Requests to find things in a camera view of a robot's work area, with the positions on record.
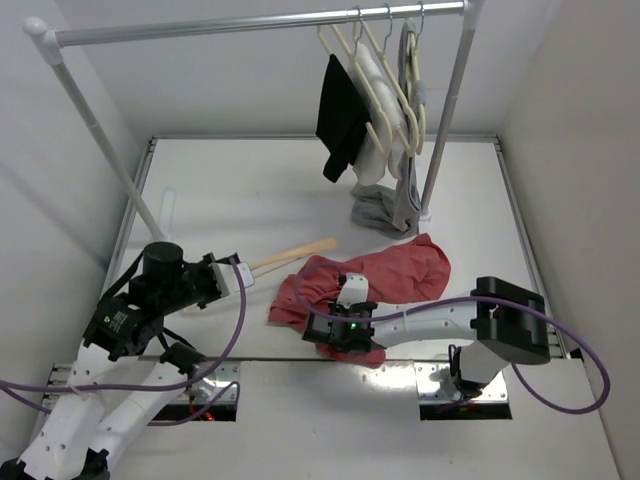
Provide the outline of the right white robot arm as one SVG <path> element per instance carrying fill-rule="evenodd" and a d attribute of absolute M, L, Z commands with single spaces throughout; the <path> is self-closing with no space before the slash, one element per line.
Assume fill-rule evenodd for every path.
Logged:
<path fill-rule="evenodd" d="M 543 298 L 496 277 L 479 277 L 462 297 L 408 304 L 369 299 L 362 274 L 342 275 L 326 312 L 310 309 L 303 340 L 337 353 L 364 356 L 399 345 L 449 341 L 440 375 L 442 404 L 482 395 L 507 366 L 551 359 Z"/>

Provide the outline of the red t shirt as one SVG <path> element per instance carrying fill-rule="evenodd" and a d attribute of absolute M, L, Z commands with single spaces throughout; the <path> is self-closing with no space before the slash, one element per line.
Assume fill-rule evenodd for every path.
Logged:
<path fill-rule="evenodd" d="M 279 286 L 268 323 L 301 333 L 308 317 L 304 306 L 327 313 L 329 303 L 337 299 L 340 291 L 338 277 L 347 273 L 367 278 L 369 301 L 408 304 L 440 298 L 449 283 L 451 264 L 427 234 L 345 262 L 313 255 L 298 273 L 287 276 Z"/>

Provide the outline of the peach plastic hanger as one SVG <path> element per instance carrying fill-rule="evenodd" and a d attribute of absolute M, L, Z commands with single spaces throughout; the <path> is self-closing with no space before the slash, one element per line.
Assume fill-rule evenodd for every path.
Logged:
<path fill-rule="evenodd" d="M 253 273 L 254 279 L 257 277 L 264 276 L 267 273 L 271 273 L 275 270 L 278 270 L 286 265 L 289 265 L 293 262 L 296 262 L 300 259 L 312 256 L 314 254 L 325 252 L 328 250 L 333 250 L 338 246 L 337 240 L 334 237 L 329 237 L 326 239 L 322 239 L 316 242 L 312 242 L 310 244 L 302 245 L 299 247 L 295 247 L 284 252 L 272 255 L 267 258 L 263 258 L 261 260 L 254 261 L 253 263 L 247 263 L 251 272 Z M 226 300 L 228 297 L 220 297 L 220 300 Z"/>

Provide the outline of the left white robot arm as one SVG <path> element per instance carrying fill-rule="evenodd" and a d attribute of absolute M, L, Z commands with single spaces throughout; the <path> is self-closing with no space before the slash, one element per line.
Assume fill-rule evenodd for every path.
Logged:
<path fill-rule="evenodd" d="M 166 348 L 141 390 L 111 414 L 96 388 L 137 363 L 149 342 L 162 335 L 167 316 L 222 298 L 214 255 L 197 262 L 183 255 L 174 243 L 150 243 L 102 294 L 82 335 L 68 392 L 24 452 L 2 464 L 2 478 L 106 479 L 117 449 L 184 391 L 205 357 L 180 342 Z"/>

